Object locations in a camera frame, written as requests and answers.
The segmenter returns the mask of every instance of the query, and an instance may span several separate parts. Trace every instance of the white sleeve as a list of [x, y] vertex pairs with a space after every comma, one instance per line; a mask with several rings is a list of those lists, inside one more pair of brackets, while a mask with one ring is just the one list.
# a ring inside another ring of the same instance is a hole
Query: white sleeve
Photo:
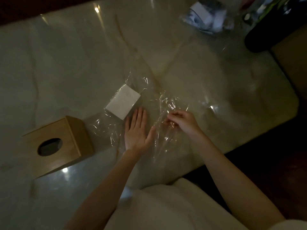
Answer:
[[269, 230], [307, 230], [307, 222], [302, 220], [285, 220], [275, 224]]

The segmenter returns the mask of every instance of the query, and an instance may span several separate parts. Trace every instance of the hand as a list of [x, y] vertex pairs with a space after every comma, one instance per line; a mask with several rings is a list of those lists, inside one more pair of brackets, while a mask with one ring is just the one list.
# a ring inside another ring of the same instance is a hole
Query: hand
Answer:
[[126, 150], [131, 149], [137, 154], [142, 154], [153, 140], [155, 127], [152, 126], [148, 136], [145, 134], [145, 126], [147, 121], [147, 112], [140, 107], [133, 113], [131, 126], [129, 127], [130, 118], [126, 119], [125, 128], [125, 145]]
[[190, 137], [195, 137], [198, 134], [202, 134], [202, 130], [199, 128], [194, 115], [187, 111], [175, 111], [167, 115], [166, 123], [175, 122], [179, 127], [187, 133]]

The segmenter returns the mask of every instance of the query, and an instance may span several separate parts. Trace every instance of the white marble surface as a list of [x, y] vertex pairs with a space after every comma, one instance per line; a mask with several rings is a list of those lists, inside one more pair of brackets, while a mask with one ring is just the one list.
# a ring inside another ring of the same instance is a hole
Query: white marble surface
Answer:
[[[93, 157], [32, 180], [21, 135], [64, 115], [90, 129], [129, 75], [138, 92], [143, 77], [149, 81], [139, 104], [152, 112], [150, 124], [164, 88], [185, 101], [177, 105], [189, 104], [223, 152], [296, 115], [289, 82], [268, 52], [244, 48], [239, 27], [212, 38], [179, 21], [194, 1], [96, 0], [0, 27], [3, 229], [60, 229], [106, 176], [122, 139], [111, 147], [105, 132], [93, 139]], [[180, 133], [153, 153], [135, 167], [129, 185], [167, 183], [202, 165]]]

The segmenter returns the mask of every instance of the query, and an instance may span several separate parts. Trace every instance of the wooden tissue box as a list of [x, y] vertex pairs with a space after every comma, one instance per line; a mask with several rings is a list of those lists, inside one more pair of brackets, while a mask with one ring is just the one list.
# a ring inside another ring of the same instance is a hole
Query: wooden tissue box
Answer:
[[82, 120], [65, 116], [23, 136], [29, 146], [33, 175], [63, 169], [94, 153]]

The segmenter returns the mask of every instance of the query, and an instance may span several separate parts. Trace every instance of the forearm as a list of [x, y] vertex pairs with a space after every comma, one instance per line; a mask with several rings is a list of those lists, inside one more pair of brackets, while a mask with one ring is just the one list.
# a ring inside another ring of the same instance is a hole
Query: forearm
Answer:
[[192, 138], [232, 214], [253, 230], [284, 220], [276, 206], [203, 133]]
[[135, 153], [126, 151], [108, 176], [79, 207], [65, 229], [103, 229], [117, 206], [137, 160]]

